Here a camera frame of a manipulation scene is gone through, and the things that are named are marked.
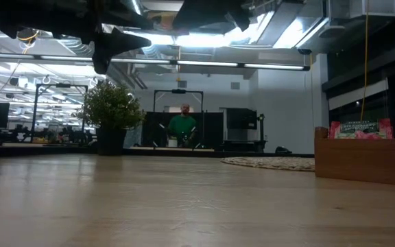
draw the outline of ceiling light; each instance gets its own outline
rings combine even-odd
[[[251,69],[304,70],[304,66],[277,65],[277,64],[245,64],[245,68],[251,68]]]
[[[260,39],[261,35],[265,31],[266,27],[269,25],[269,22],[271,21],[274,14],[275,14],[274,11],[268,12],[263,18],[263,20],[261,20],[261,22],[259,18],[257,18],[260,24],[259,27],[257,28],[257,31],[251,36],[250,44],[257,42]]]
[[[178,61],[178,65],[202,65],[217,67],[237,67],[236,62],[201,62],[201,61]]]
[[[170,64],[168,60],[137,59],[137,58],[113,58],[111,62],[129,62],[136,64]]]
[[[136,0],[132,0],[132,3],[134,5],[135,12],[141,15],[141,10],[140,10],[140,7],[138,6],[138,3],[136,2]]]
[[[63,96],[63,95],[53,95],[52,96],[53,98],[56,98],[56,99],[60,99],[60,100],[66,100],[67,98],[65,97],[65,96]]]
[[[322,20],[322,22],[317,27],[315,27],[314,30],[309,32],[298,44],[296,44],[296,47],[300,48],[303,44],[305,44],[309,39],[311,39],[313,37],[313,35],[315,35],[327,23],[328,23],[328,18],[325,18],[324,20]]]
[[[22,54],[0,54],[0,58],[34,59],[34,56],[33,55],[22,55]]]
[[[153,45],[173,45],[174,40],[170,35],[162,34],[148,34],[143,32],[124,31],[125,34],[135,35],[141,38],[146,38],[152,42]]]
[[[11,106],[34,106],[33,102],[8,102]],[[64,104],[64,103],[38,103],[38,106],[61,106],[67,108],[81,108],[81,104]]]
[[[39,88],[40,90],[45,90],[46,92],[48,92],[48,93],[55,93],[53,90],[51,90],[51,89],[46,89],[45,87],[40,87]]]
[[[300,20],[295,19],[281,34],[272,48],[290,49],[301,40],[302,34],[302,23]]]
[[[76,56],[41,56],[44,60],[63,60],[63,61],[77,61],[77,62],[92,62],[92,58],[83,58]]]
[[[190,34],[179,36],[176,44],[182,47],[224,47],[230,44],[222,34]]]

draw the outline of yellow cord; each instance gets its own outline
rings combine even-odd
[[[361,121],[363,121],[363,110],[365,108],[365,97],[368,83],[368,19],[369,19],[370,0],[367,0],[366,20],[365,20],[365,82],[363,86],[363,98],[361,109]]]
[[[28,51],[28,49],[30,49],[30,45],[32,44],[32,40],[33,40],[33,38],[31,38],[31,39],[28,41],[28,45],[27,45],[28,47],[24,49],[24,51],[22,52],[22,54],[27,54],[27,51]]]
[[[26,41],[26,40],[31,40],[32,38],[35,38],[37,35],[39,34],[39,31],[37,31],[33,36],[31,36],[31,37],[28,37],[28,38],[18,38],[19,40],[24,40],[24,41]]]

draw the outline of cable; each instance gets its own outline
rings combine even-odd
[[[365,98],[368,84],[368,20],[370,11],[370,0],[367,0],[366,20],[365,20],[365,75],[364,75],[364,86],[363,86],[363,98],[362,98],[362,109],[361,109],[361,121],[363,121],[363,111],[365,109]]]
[[[32,43],[32,40],[33,40],[33,38],[35,38],[35,37],[38,35],[38,33],[39,33],[39,31],[37,31],[35,35],[33,35],[33,36],[29,37],[29,38],[26,38],[26,39],[20,38],[20,40],[28,40],[28,45],[27,45],[28,48],[27,48],[27,49],[24,49],[24,51],[22,52],[22,54],[26,54],[27,51],[28,51],[28,49],[31,48],[30,45],[31,45],[31,43]],[[15,66],[15,68],[14,68],[12,74],[11,74],[10,77],[8,78],[7,82],[0,88],[0,92],[2,92],[2,90],[7,86],[7,84],[9,84],[10,80],[13,78],[14,73],[15,73],[16,70],[18,69],[19,65],[21,65],[21,60],[18,60],[16,66]]]
[[[22,52],[22,54],[27,54],[28,49],[32,48],[32,46],[30,46],[30,44],[32,43],[33,38],[28,40],[28,45],[27,45],[27,49],[24,49],[24,51]]]
[[[313,107],[313,56],[310,54],[310,83],[311,83],[311,104],[312,104],[312,124],[313,129],[315,130],[315,111]]]

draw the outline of ceiling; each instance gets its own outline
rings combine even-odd
[[[181,6],[181,1],[165,0],[121,0],[129,8],[139,5],[143,16],[156,11],[175,12]],[[224,34],[227,26],[231,23],[216,23],[202,27],[197,36],[188,36],[182,46],[171,45],[177,43],[180,36],[172,36],[171,30],[156,26],[155,30],[137,35],[149,35],[152,38],[162,38],[166,43],[153,45],[149,48],[138,49],[121,54],[125,58],[144,59],[181,59],[192,61],[213,62],[244,62],[261,64],[290,64],[306,65],[310,63],[308,56],[301,55],[295,48],[312,29],[318,28],[310,39],[299,48],[310,49],[314,53],[328,53],[346,49],[353,43],[363,39],[364,20],[351,18],[350,10],[346,9],[350,0],[330,0],[327,3],[333,5],[324,6],[323,0],[254,0],[246,1],[249,7],[254,7],[250,29],[244,33],[234,29]],[[370,31],[375,32],[387,25],[391,16],[373,16],[370,21]],[[328,25],[341,25],[344,31],[333,38],[320,38],[319,34]],[[105,30],[113,27],[104,25]],[[229,38],[228,43],[212,45],[212,37],[203,34],[203,30],[212,30],[223,42]],[[31,55],[53,56],[92,56],[93,46],[83,45],[79,39],[66,37],[64,40],[53,39],[51,33],[41,32],[34,45],[26,49],[25,43],[17,39],[8,38],[0,32],[0,53],[21,54],[27,52]],[[197,73],[210,75],[242,75],[245,80],[254,73],[254,69],[237,69],[225,67],[203,67],[172,65],[143,65],[143,64],[112,64],[107,75],[98,75],[93,66],[80,62],[65,63],[56,61],[21,62],[16,59],[0,59],[0,102],[11,102],[10,116],[16,121],[31,122],[33,114],[35,84],[40,83],[70,83],[71,88],[56,88],[44,85],[39,88],[42,93],[38,98],[38,120],[40,124],[71,124],[79,126],[81,123],[71,115],[83,102],[84,88],[76,86],[92,87],[97,80],[108,78],[116,84],[127,84],[131,89],[153,89],[159,79],[159,75],[170,78],[180,73]],[[9,77],[19,79],[18,86],[12,86]]]

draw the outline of white wall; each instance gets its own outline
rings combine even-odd
[[[326,55],[318,55],[310,71],[258,70],[251,77],[249,104],[265,115],[265,152],[285,146],[295,154],[314,153],[315,127],[328,125],[328,102],[321,89],[327,81],[326,62]]]
[[[149,89],[135,91],[140,99],[142,109],[153,111],[154,90],[177,89],[176,74],[155,75],[153,73],[140,74],[140,78]],[[204,91],[204,110],[219,112],[220,108],[249,108],[249,80],[244,80],[242,75],[207,75],[183,74],[181,80],[187,81],[188,91]],[[231,82],[240,82],[240,90],[231,90]],[[200,94],[194,94],[199,100]],[[200,111],[199,100],[192,94],[174,95],[165,93],[156,102],[156,111],[162,112],[165,106],[180,106],[190,104],[196,111]]]

